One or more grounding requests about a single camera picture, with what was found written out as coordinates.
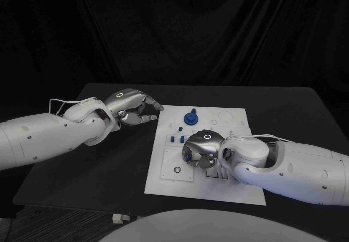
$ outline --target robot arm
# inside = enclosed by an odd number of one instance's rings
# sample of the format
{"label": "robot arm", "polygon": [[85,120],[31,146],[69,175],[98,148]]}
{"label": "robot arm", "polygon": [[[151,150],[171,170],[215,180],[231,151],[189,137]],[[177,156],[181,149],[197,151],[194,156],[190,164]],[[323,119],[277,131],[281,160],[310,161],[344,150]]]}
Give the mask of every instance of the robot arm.
{"label": "robot arm", "polygon": [[[192,152],[202,155],[199,161],[192,161]],[[209,161],[218,159],[241,183],[272,193],[313,204],[349,205],[349,156],[320,147],[282,141],[267,144],[255,137],[225,139],[202,130],[184,142],[181,154],[199,168],[209,168]],[[268,157],[275,164],[265,168]]]}
{"label": "robot arm", "polygon": [[82,143],[98,144],[121,123],[156,120],[154,115],[140,116],[145,103],[163,111],[147,94],[125,89],[105,103],[95,98],[78,102],[62,116],[43,113],[0,123],[0,170],[47,160]]}

